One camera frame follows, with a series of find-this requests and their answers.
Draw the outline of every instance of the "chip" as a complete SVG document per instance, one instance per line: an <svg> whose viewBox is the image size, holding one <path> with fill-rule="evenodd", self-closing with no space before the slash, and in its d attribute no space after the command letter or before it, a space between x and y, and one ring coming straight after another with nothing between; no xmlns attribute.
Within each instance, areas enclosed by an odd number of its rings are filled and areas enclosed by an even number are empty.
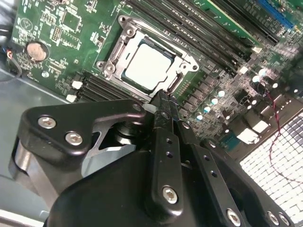
<svg viewBox="0 0 303 227"><path fill-rule="evenodd" d="M127 67L125 76L148 90L154 90L159 82L167 78L170 65L171 59L142 44Z"/></svg>
<svg viewBox="0 0 303 227"><path fill-rule="evenodd" d="M70 12L66 11L63 19L62 19L62 24L65 26L69 27L72 31L76 32L78 29L80 23L80 19Z"/></svg>

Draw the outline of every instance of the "gray metal panel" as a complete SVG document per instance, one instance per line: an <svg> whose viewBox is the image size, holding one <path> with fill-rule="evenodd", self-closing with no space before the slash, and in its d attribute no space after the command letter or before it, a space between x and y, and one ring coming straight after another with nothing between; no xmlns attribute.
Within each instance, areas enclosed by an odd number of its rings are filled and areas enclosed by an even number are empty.
<svg viewBox="0 0 303 227"><path fill-rule="evenodd" d="M9 76L0 69L0 80ZM22 81L0 84L0 209L44 221L45 202L31 191L11 179L9 159L16 138L21 114L28 108L58 105L63 102Z"/></svg>

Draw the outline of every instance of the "red wire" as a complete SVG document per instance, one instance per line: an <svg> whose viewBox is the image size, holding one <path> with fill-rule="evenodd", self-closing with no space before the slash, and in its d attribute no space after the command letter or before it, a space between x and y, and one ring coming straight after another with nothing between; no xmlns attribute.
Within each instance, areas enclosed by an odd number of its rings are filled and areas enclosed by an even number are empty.
<svg viewBox="0 0 303 227"><path fill-rule="evenodd" d="M275 119L276 119L276 123L277 123L277 126L278 126L278 134L277 136L275 137L274 141L272 142L270 148L269 148L269 161L270 161L270 166L273 167L273 169L280 175L282 176L283 178L285 178L286 180L288 181L291 181L291 182L297 182L299 184L302 184L303 182L302 181L297 181L297 180L293 180L293 179L289 179L288 177L284 176L283 173L279 172L276 167L273 165L272 163L272 153L273 153L273 147L276 143L276 141L278 140L278 138L281 136L281 127L280 127L280 120L279 120L279 115L277 113L277 110L276 110L276 102L274 101L273 97L270 95L269 92L267 92L267 96L269 97L269 99L271 100L272 104L273 104L273 108L274 108L274 112L275 112Z"/></svg>

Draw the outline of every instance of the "blue ram slot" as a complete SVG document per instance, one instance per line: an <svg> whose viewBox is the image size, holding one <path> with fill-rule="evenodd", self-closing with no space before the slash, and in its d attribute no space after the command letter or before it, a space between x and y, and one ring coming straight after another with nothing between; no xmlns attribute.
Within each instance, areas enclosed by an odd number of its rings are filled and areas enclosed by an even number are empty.
<svg viewBox="0 0 303 227"><path fill-rule="evenodd" d="M267 2L267 0L257 0L257 2L284 27L289 29L292 29L294 27L294 25L289 20L287 20L278 10L272 7Z"/></svg>

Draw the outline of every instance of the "capacitor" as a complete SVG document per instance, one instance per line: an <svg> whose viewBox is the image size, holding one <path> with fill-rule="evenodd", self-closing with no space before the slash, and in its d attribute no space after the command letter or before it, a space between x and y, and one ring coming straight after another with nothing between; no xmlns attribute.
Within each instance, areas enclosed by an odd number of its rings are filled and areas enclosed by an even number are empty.
<svg viewBox="0 0 303 227"><path fill-rule="evenodd" d="M222 115L226 120L229 120L231 118L230 114L226 110L222 111Z"/></svg>
<svg viewBox="0 0 303 227"><path fill-rule="evenodd" d="M229 133L230 130L229 130L228 126L225 123L222 124L222 128L223 128L223 131L225 133Z"/></svg>
<svg viewBox="0 0 303 227"><path fill-rule="evenodd" d="M204 113L210 112L210 106L207 104L202 105L202 109L203 109Z"/></svg>
<svg viewBox="0 0 303 227"><path fill-rule="evenodd" d="M203 115L202 115L201 112L197 112L197 113L195 114L195 116L196 116L196 119L197 119L198 121L201 121L201 120L203 119Z"/></svg>
<svg viewBox="0 0 303 227"><path fill-rule="evenodd" d="M219 102L219 99L218 99L216 96L211 96L211 97L209 98L209 101L210 101L212 104L217 105L218 102Z"/></svg>
<svg viewBox="0 0 303 227"><path fill-rule="evenodd" d="M250 109L252 108L252 105L251 105L249 102L245 102L245 103L244 103L244 106L245 106L248 110L250 110Z"/></svg>
<svg viewBox="0 0 303 227"><path fill-rule="evenodd" d="M257 82L260 82L261 79L260 79L259 75L256 75L251 80L252 80L252 82L257 83Z"/></svg>
<svg viewBox="0 0 303 227"><path fill-rule="evenodd" d="M261 82L255 83L254 90L262 96L266 93L266 88L264 87L264 83Z"/></svg>
<svg viewBox="0 0 303 227"><path fill-rule="evenodd" d="M250 98L250 104L252 104L252 105L257 104L257 101L256 101L256 99L254 97Z"/></svg>
<svg viewBox="0 0 303 227"><path fill-rule="evenodd" d="M219 97L224 97L225 96L225 91L221 88L217 89L217 94Z"/></svg>
<svg viewBox="0 0 303 227"><path fill-rule="evenodd" d="M277 88L278 87L278 83L275 82L272 78L270 77L263 77L263 80L265 82L267 82L272 88Z"/></svg>

